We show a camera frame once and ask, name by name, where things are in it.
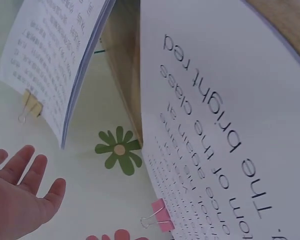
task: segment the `paper sheet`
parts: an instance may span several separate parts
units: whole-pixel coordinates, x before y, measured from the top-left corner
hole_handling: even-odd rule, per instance
[[[79,65],[104,0],[24,0],[0,61],[0,80],[29,89],[62,141]]]
[[[295,52],[239,0],[142,1],[140,29],[142,151],[175,239],[300,240]]]

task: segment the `white table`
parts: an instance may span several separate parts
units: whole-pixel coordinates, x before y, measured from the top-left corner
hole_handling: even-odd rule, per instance
[[[0,0],[0,55],[21,3],[21,0]],[[21,125],[18,115],[22,110],[21,96],[0,82],[0,148],[12,155],[31,144],[36,154],[47,155],[40,197],[57,177],[67,181],[66,195],[57,215],[24,240],[85,240],[90,235],[101,239],[103,234],[113,239],[118,229],[129,231],[131,240],[171,239],[158,226],[143,229],[140,224],[141,217],[152,214],[151,203],[156,200],[145,165],[127,176],[118,162],[112,169],[105,168],[108,153],[95,153],[95,146],[103,143],[98,136],[100,131],[115,133],[117,126],[123,126],[125,132],[132,129],[104,53],[95,54],[91,60],[65,150],[59,149],[44,119],[29,117]]]

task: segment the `pink object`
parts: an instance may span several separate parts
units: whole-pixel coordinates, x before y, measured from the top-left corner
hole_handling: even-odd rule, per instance
[[[108,235],[102,235],[101,240],[111,240],[110,237],[108,237]]]
[[[96,236],[88,236],[86,240],[98,240]]]
[[[175,229],[175,226],[172,223],[170,215],[168,213],[168,210],[166,209],[164,200],[160,198],[159,200],[155,201],[151,205],[154,213],[163,208],[155,215],[158,222],[165,222],[165,223],[159,223],[161,231],[164,233]]]
[[[96,236],[88,236],[86,240],[99,240]],[[101,240],[111,240],[108,235],[102,235]],[[127,230],[119,229],[114,234],[114,240],[130,240],[130,233]],[[146,237],[140,237],[136,240],[149,240]]]

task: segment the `pink binder clip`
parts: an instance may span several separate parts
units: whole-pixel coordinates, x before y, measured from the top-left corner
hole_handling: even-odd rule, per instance
[[[160,229],[163,233],[175,229],[174,224],[172,223],[171,218],[169,216],[168,210],[166,209],[164,200],[162,198],[160,198],[159,200],[155,201],[151,205],[152,205],[154,214],[152,214],[149,217],[141,218],[140,221],[141,221],[142,226],[145,229],[147,229],[150,225],[159,224]],[[144,220],[148,220],[148,219],[152,218],[153,216],[155,216],[155,218],[158,222],[144,224]]]

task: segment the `wooden surface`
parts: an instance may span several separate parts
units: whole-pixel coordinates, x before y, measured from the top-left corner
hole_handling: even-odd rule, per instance
[[[118,0],[101,39],[112,74],[140,142],[140,0]]]
[[[300,55],[300,0],[244,0],[264,16]],[[118,0],[102,34],[102,44],[141,145],[140,0]]]
[[[300,55],[300,0],[246,0]]]

